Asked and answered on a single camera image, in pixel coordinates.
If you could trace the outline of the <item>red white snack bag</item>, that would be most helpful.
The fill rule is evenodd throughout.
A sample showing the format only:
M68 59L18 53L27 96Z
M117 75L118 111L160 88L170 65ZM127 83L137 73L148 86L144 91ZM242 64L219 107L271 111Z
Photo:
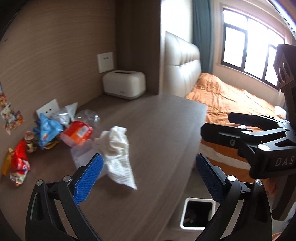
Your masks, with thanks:
M11 154L10 180L16 186L22 185L30 169L26 153L26 141L21 140Z

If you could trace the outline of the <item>white paper towel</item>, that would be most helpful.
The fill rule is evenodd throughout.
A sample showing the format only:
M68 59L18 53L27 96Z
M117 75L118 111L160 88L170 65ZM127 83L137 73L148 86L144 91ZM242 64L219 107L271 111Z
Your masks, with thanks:
M115 183L137 190L130 165L130 145L126 128L114 126L108 131L103 131L94 142L103 157L103 173Z

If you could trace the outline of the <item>white square trash bin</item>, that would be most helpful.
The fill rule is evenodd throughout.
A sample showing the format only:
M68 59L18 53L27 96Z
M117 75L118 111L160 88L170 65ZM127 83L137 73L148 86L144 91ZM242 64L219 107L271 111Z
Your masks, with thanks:
M180 228L187 231L203 231L215 214L216 202L213 199L185 199Z

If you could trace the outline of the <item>black framed window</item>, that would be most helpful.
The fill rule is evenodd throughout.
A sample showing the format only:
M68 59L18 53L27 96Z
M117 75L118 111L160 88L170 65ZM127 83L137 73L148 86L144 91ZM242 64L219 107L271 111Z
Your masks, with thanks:
M279 90L273 64L285 39L268 25L241 12L223 9L221 64Z

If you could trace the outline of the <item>translucent plastic bag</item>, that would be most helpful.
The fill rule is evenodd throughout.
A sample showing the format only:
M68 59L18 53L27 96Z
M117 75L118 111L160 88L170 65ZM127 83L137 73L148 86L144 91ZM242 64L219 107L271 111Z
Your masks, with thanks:
M102 157L104 157L98 145L95 144L92 139L88 139L81 145L76 145L72 147L70 153L76 169L81 166L87 165L95 154L100 154Z

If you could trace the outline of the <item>cream padded headboard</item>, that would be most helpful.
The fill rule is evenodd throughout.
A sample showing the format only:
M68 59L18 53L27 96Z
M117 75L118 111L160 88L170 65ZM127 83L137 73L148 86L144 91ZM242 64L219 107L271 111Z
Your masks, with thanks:
M166 32L163 92L186 97L201 74L197 46Z

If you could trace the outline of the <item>blue snack wrapper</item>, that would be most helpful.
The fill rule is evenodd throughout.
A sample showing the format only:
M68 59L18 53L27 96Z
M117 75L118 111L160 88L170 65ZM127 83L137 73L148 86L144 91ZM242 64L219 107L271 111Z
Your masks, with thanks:
M41 113L39 120L36 121L36 127L33 128L33 132L38 141L38 145L44 148L49 144L57 135L63 131L63 126Z

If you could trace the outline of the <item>orange red snack packet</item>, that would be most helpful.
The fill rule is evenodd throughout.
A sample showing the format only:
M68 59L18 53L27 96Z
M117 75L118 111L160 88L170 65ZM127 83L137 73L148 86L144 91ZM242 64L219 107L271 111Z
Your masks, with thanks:
M60 134L61 140L70 147L83 144L88 140L93 128L82 121L74 121Z

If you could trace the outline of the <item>colourful sticker strip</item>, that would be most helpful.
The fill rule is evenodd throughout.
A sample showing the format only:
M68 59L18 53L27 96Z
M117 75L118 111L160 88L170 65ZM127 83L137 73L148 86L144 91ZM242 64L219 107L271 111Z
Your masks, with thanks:
M8 135L11 134L23 122L23 115L20 111L14 111L11 103L7 101L4 90L1 86L1 118L3 119L3 128Z

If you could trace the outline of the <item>silver white foil packet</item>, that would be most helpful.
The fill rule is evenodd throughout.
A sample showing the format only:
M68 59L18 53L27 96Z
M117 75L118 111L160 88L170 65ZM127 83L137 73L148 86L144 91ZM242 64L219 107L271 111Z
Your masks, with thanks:
M77 102L67 105L62 109L60 109L59 111L53 113L51 115L51 119L54 121L57 121L58 123L60 123L65 127L69 127L69 125L75 120L77 107L78 107Z

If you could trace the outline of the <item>dark green curtain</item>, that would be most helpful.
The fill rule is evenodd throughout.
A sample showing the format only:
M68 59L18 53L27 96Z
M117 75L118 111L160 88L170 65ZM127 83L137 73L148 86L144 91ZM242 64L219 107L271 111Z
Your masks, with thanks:
M212 74L214 29L211 1L193 1L193 44L200 51L202 72Z

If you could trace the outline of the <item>clear crumpled plastic wrapper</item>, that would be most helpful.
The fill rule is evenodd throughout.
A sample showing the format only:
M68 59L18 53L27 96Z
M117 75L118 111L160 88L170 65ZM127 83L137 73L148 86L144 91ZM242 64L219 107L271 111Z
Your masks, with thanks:
M96 128L100 123L99 115L95 111L92 111L89 109L84 109L84 110L78 112L75 115L74 120L86 123L88 126L90 126L92 128Z

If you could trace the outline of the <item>cream toaster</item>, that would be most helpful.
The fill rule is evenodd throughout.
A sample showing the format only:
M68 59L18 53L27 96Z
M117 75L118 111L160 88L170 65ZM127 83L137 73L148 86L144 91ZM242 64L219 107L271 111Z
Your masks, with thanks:
M124 99L136 99L146 91L142 72L115 70L104 75L102 81L106 94Z

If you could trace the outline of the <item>lower white wall socket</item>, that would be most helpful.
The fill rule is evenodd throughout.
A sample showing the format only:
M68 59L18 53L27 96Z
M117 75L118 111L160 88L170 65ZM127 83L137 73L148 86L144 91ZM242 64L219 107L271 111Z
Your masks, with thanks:
M40 114L43 113L47 118L50 118L52 114L58 112L60 110L57 99L53 99L47 104L43 105L39 109L36 110L36 114L40 117Z

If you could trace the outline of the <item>white wall socket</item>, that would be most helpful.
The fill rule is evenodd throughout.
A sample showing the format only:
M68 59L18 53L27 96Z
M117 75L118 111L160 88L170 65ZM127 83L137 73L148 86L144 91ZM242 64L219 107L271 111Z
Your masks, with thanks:
M36 110L36 114L40 117L40 114L43 113L47 118L50 118L52 114L58 112L60 110L57 99L53 99L47 104L43 105L39 109Z
M99 73L114 70L114 60L112 52L98 54L97 61Z

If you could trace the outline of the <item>upper white wall socket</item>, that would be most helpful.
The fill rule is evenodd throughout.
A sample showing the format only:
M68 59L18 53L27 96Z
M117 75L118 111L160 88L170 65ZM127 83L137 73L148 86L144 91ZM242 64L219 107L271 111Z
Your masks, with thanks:
M112 52L98 54L97 61L99 73L114 70L114 60Z

